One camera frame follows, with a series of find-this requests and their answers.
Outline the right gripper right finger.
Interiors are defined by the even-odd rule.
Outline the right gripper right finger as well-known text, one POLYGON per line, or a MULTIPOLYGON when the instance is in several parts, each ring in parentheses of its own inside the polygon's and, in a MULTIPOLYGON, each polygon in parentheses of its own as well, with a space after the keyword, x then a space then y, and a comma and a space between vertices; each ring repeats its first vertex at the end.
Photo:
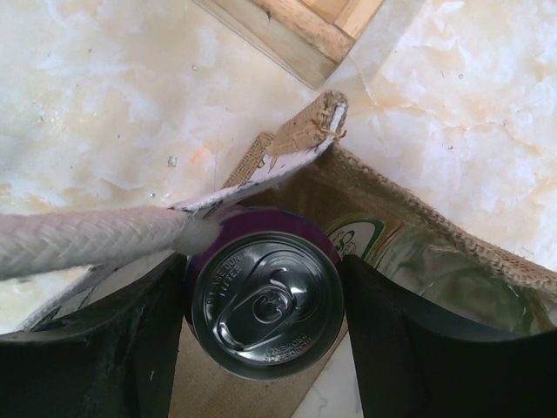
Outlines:
POLYGON ((365 417, 554 417, 556 332, 519 336, 406 290, 361 258, 341 262, 365 417))

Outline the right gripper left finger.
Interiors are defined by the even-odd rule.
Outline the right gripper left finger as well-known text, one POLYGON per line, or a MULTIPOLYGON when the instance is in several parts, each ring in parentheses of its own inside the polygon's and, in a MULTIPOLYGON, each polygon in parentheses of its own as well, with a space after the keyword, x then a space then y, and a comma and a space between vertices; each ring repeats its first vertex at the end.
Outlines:
POLYGON ((187 259, 30 332, 1 338, 3 417, 166 417, 187 259))

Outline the green glass soda water bottle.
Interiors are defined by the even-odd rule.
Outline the green glass soda water bottle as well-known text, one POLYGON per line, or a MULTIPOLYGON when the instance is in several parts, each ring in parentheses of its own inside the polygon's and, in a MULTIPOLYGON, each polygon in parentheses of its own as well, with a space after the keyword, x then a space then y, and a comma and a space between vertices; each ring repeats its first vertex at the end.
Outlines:
POLYGON ((540 296, 495 278, 422 227, 351 216, 337 220, 326 234, 340 256, 359 256, 388 279, 454 314, 515 334, 554 328, 540 296))

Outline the purple soda can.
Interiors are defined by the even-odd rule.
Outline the purple soda can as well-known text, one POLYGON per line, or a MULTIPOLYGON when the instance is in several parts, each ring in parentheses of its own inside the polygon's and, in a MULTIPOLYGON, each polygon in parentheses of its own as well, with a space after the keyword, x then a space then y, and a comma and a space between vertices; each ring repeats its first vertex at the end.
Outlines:
POLYGON ((275 207, 225 206, 222 228, 188 261, 185 318, 226 371, 275 381, 319 361, 344 317, 340 257, 325 232, 275 207))

